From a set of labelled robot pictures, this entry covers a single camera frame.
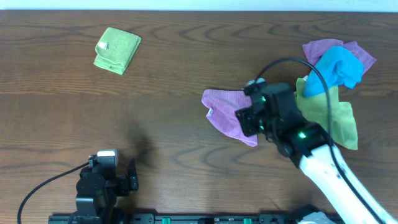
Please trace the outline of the purple cloth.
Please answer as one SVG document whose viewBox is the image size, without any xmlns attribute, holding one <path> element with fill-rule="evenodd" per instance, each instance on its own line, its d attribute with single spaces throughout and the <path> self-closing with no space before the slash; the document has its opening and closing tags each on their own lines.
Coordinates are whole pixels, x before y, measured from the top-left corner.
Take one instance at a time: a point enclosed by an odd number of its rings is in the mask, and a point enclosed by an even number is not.
<svg viewBox="0 0 398 224">
<path fill-rule="evenodd" d="M 237 110 L 251 106 L 250 97 L 243 91 L 207 89 L 201 102 L 208 108 L 206 118 L 219 132 L 248 146 L 257 146 L 257 136 L 246 137 L 235 115 Z"/>
<path fill-rule="evenodd" d="M 336 46 L 349 50 L 364 65 L 363 74 L 376 62 L 376 59 L 360 47 L 356 41 L 344 43 L 342 40 L 338 39 L 321 39 L 303 44 L 302 48 L 307 60 L 315 65 L 327 50 Z"/>
</svg>

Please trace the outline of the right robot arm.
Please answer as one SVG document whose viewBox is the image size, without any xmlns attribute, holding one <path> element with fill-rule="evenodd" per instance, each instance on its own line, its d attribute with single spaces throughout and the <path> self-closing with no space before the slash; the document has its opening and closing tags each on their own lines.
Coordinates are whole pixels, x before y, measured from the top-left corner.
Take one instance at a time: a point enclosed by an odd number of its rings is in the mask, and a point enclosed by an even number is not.
<svg viewBox="0 0 398 224">
<path fill-rule="evenodd" d="M 345 223 L 397 223 L 366 190 L 330 135 L 296 107 L 282 111 L 236 111 L 243 133 L 264 134 L 323 192 Z"/>
</svg>

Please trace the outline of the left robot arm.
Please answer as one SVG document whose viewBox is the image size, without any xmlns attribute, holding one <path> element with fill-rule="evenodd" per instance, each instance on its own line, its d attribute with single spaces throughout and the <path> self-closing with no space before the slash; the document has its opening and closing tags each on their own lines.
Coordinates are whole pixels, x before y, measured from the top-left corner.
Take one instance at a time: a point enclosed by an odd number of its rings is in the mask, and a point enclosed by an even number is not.
<svg viewBox="0 0 398 224">
<path fill-rule="evenodd" d="M 131 191 L 137 191 L 136 163 L 131 159 L 124 175 L 116 175 L 114 156 L 93 156 L 89 165 L 80 172 L 76 184 L 77 223 L 111 223 L 119 221 L 119 215 L 113 213 L 118 197 L 127 197 Z"/>
</svg>

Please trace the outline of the crumpled green cloth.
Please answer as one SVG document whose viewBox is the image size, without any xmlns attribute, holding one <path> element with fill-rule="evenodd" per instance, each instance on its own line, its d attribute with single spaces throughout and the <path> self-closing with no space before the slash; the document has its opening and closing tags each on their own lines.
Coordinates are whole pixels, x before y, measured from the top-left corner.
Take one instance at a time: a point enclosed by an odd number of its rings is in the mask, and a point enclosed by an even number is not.
<svg viewBox="0 0 398 224">
<path fill-rule="evenodd" d="M 298 78 L 296 81 L 295 99 L 298 109 L 308 121 L 328 128 L 328 107 L 326 94 L 322 93 L 309 98 L 304 97 L 303 89 L 306 81 Z M 331 100 L 331 132 L 334 142 L 350 150 L 358 150 L 358 132 L 351 103 L 339 100 L 338 87 L 329 89 Z"/>
</svg>

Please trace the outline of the purple cloth under blue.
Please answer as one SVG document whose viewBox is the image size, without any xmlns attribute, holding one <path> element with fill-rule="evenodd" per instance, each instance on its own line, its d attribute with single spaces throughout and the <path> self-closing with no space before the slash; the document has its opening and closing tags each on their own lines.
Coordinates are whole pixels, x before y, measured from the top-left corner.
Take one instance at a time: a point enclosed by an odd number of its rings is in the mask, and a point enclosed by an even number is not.
<svg viewBox="0 0 398 224">
<path fill-rule="evenodd" d="M 376 59 L 360 47 L 356 41 L 344 43 L 342 40 L 338 39 L 321 39 L 303 44 L 302 48 L 307 60 L 315 65 L 327 50 L 336 46 L 349 50 L 364 65 L 363 74 L 376 62 Z"/>
</svg>

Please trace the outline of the folded green cloth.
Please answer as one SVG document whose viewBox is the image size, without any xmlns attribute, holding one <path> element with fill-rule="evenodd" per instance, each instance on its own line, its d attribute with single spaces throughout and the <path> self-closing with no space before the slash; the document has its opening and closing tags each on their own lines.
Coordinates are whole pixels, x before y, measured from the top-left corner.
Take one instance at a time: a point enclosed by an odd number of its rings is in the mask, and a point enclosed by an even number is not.
<svg viewBox="0 0 398 224">
<path fill-rule="evenodd" d="M 142 38 L 124 30 L 109 27 L 96 44 L 93 62 L 99 68 L 123 75 Z"/>
</svg>

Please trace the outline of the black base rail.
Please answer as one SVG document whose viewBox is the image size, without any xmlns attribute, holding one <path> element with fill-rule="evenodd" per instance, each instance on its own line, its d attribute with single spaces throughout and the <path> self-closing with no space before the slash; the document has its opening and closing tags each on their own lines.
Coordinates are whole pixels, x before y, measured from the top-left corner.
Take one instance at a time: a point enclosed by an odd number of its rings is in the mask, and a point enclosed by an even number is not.
<svg viewBox="0 0 398 224">
<path fill-rule="evenodd" d="M 289 224 L 289 223 L 343 223 L 335 213 L 323 213 L 312 205 L 293 212 L 262 212 L 259 214 L 161 214 L 150 210 L 126 213 L 114 209 L 107 223 L 130 224 Z"/>
</svg>

